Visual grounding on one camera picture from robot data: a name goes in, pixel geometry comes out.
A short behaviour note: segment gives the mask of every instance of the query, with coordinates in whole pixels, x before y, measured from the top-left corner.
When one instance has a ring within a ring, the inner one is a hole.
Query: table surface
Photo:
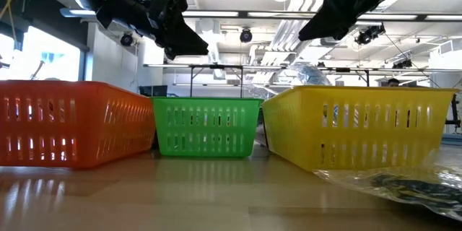
[[[246,160],[145,153],[72,171],[0,167],[0,230],[462,230],[327,183],[259,147]]]

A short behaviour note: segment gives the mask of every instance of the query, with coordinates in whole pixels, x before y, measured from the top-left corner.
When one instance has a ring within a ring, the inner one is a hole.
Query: black cable
[[[385,36],[391,41],[391,43],[398,49],[398,51],[401,53],[401,55],[403,55],[404,57],[406,57],[406,54],[404,54],[404,52],[391,40],[390,36],[388,36],[388,34],[385,33]],[[416,66],[416,64],[414,64],[414,62],[411,61],[411,64],[412,66],[416,67],[417,69],[420,69],[418,66]],[[433,84],[435,84],[435,86],[437,86],[438,88],[441,88],[440,85],[438,85],[433,79],[430,79],[430,76],[428,76],[427,74],[425,74],[423,71],[421,71],[421,73],[426,76]]]

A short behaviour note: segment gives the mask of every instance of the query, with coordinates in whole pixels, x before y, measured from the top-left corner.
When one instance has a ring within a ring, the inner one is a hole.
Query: ceiling
[[[78,8],[74,0],[58,0],[69,8]],[[322,0],[313,0],[317,7]],[[188,0],[189,9],[201,10],[288,10],[291,8],[291,1],[275,0]],[[462,1],[459,0],[397,0],[387,6],[385,12],[450,12],[462,14]],[[276,19],[230,19],[216,18],[220,23],[222,34],[217,42],[219,52],[235,53],[236,62],[240,62],[242,55],[250,55],[252,45],[269,45],[275,38],[281,27],[281,20]],[[188,24],[193,25],[195,20],[189,19]],[[293,25],[291,35],[297,34],[296,30],[301,28],[300,24]],[[437,47],[438,44],[457,38],[462,35],[462,24],[459,23],[418,23],[418,22],[385,22],[385,29],[389,38],[382,36],[366,46],[357,46],[354,41],[356,36],[352,33],[346,37],[336,48],[319,51],[318,46],[311,46],[312,43],[300,44],[294,41],[293,51],[304,53],[297,61],[309,61],[315,63],[319,60],[326,60],[332,66],[380,66],[384,60],[393,58],[401,52],[412,50],[416,62],[424,64],[428,59],[428,51]],[[249,27],[253,32],[252,43],[241,43],[239,41],[240,31],[243,27]]]

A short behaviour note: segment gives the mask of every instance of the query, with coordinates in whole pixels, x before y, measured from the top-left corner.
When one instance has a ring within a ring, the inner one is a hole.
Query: white ceiling
[[[70,8],[78,7],[74,0],[58,0]],[[289,2],[277,2],[274,0],[188,0],[190,9],[213,9],[213,10],[285,10]],[[459,0],[398,0],[386,9],[386,12],[451,12],[462,14],[462,1]],[[239,33],[242,27],[250,27],[253,31],[253,41],[261,42],[271,40],[278,30],[280,21],[264,19],[220,19],[222,28],[226,27],[226,37],[218,43],[220,52],[245,53],[248,54],[252,44],[241,44]],[[393,42],[401,49],[407,51],[419,47],[416,56],[426,59],[425,51],[434,48],[435,45],[426,44],[435,39],[462,35],[462,24],[456,23],[415,23],[415,22],[387,22],[385,23],[387,33]],[[417,36],[425,36],[420,43],[416,43]],[[329,54],[331,61],[352,61],[352,64],[359,60],[364,63],[368,61],[380,61],[391,58],[400,51],[391,44],[387,38],[380,38],[360,50],[355,50],[344,41],[343,45],[348,48],[335,48]]]

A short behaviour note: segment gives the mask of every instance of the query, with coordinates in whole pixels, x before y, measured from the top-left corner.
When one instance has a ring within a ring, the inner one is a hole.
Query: person
[[[388,80],[389,87],[399,87],[399,80],[392,78]]]

